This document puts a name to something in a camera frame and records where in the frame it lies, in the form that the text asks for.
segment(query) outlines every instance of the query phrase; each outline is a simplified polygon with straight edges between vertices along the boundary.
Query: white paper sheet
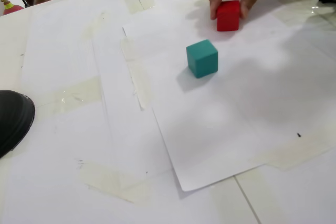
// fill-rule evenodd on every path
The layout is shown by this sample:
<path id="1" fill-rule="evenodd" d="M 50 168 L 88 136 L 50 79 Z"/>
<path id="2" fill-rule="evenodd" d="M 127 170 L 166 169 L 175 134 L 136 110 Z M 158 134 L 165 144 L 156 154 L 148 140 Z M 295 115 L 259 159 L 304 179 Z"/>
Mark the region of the white paper sheet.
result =
<path id="1" fill-rule="evenodd" d="M 297 28 L 254 14 L 244 29 L 218 33 L 199 19 L 203 7 L 197 7 L 197 23 L 151 30 L 130 45 L 132 60 L 141 61 L 150 77 L 154 112 L 186 191 L 260 165 L 251 159 L 336 115 L 336 64 Z M 185 47 L 208 37 L 219 51 L 219 71 L 195 79 Z"/>

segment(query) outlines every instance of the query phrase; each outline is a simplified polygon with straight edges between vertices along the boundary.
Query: cube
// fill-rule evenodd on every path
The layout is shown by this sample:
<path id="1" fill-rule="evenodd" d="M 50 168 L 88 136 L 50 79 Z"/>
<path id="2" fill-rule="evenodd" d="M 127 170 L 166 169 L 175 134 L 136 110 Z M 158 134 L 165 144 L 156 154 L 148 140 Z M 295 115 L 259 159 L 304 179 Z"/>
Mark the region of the cube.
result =
<path id="1" fill-rule="evenodd" d="M 187 47 L 188 66 L 196 78 L 218 71 L 218 51 L 207 40 Z"/>
<path id="2" fill-rule="evenodd" d="M 236 31 L 239 29 L 239 0 L 222 2 L 217 9 L 217 30 Z"/>

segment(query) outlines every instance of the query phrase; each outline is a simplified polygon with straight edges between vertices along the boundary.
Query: masking tape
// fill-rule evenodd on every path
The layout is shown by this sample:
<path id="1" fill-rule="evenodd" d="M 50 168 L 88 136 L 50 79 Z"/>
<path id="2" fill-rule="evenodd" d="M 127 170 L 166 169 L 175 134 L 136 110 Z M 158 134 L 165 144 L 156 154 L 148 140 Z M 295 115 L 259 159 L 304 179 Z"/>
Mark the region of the masking tape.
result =
<path id="1" fill-rule="evenodd" d="M 235 177 L 260 223 L 288 223 L 282 208 L 258 168 Z"/>
<path id="2" fill-rule="evenodd" d="M 278 149 L 253 159 L 281 170 L 291 169 L 336 147 L 336 126 L 328 125 L 298 137 Z"/>
<path id="3" fill-rule="evenodd" d="M 150 199 L 149 185 L 133 176 L 92 162 L 83 163 L 79 170 L 80 181 L 100 192 L 140 204 Z"/>
<path id="4" fill-rule="evenodd" d="M 34 99 L 36 119 L 42 120 L 55 114 L 67 113 L 97 101 L 101 101 L 99 76 Z"/>

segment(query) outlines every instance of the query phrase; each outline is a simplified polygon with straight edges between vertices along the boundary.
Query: white table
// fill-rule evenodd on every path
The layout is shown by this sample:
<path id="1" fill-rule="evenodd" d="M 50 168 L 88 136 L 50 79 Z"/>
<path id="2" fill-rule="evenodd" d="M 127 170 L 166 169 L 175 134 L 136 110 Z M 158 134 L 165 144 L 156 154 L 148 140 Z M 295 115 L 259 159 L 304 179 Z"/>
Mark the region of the white table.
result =
<path id="1" fill-rule="evenodd" d="M 71 9 L 82 1 L 80 11 Z M 0 18 L 6 31 L 1 33 L 0 89 L 25 93 L 37 105 L 24 141 L 0 160 L 2 223 L 334 223 L 334 151 L 286 172 L 262 166 L 190 193 L 180 189 L 152 110 L 139 109 L 120 49 L 122 26 L 150 2 L 55 0 Z M 36 17 L 50 9 L 57 13 L 66 4 L 65 36 L 57 37 L 57 31 L 50 40 L 58 25 Z M 80 13 L 85 19 L 76 21 Z M 30 24 L 50 51 L 26 49 Z M 111 30 L 111 37 L 104 36 Z M 82 36 L 80 44 L 66 47 L 76 36 Z M 103 86 L 101 98 L 49 109 L 55 97 L 62 97 L 60 91 L 71 91 L 63 87 L 95 76 Z M 131 196 L 107 193 L 115 188 L 94 190 L 81 177 L 92 179 L 86 165 L 118 174 L 117 179 L 130 175 L 128 183 L 141 181 L 146 189 Z M 129 197 L 140 200 L 128 202 Z"/>

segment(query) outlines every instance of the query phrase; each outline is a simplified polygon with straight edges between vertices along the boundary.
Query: fire extinguisher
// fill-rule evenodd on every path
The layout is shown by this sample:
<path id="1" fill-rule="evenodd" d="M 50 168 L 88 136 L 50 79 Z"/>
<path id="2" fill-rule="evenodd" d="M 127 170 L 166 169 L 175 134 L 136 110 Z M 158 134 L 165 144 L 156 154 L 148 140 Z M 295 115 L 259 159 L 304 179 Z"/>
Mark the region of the fire extinguisher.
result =
<path id="1" fill-rule="evenodd" d="M 25 0 L 22 0 L 23 3 L 25 3 L 25 7 L 29 7 L 28 3 Z M 13 13 L 16 12 L 17 10 L 22 10 L 24 9 L 23 7 L 19 6 L 19 5 L 13 5 L 9 0 L 1 0 L 1 2 L 4 3 L 5 5 L 5 10 L 4 10 L 4 15 L 8 14 L 8 13 Z"/>

